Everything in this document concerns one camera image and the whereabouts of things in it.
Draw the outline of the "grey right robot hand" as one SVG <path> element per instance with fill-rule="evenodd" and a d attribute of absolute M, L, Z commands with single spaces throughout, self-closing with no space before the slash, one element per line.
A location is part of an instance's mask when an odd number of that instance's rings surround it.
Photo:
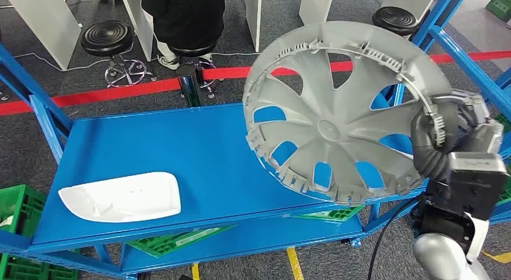
<path fill-rule="evenodd" d="M 431 97 L 434 115 L 420 111 L 412 120 L 413 152 L 449 154 L 454 151 L 498 153 L 503 125 L 490 117 L 483 97 L 454 89 Z"/>

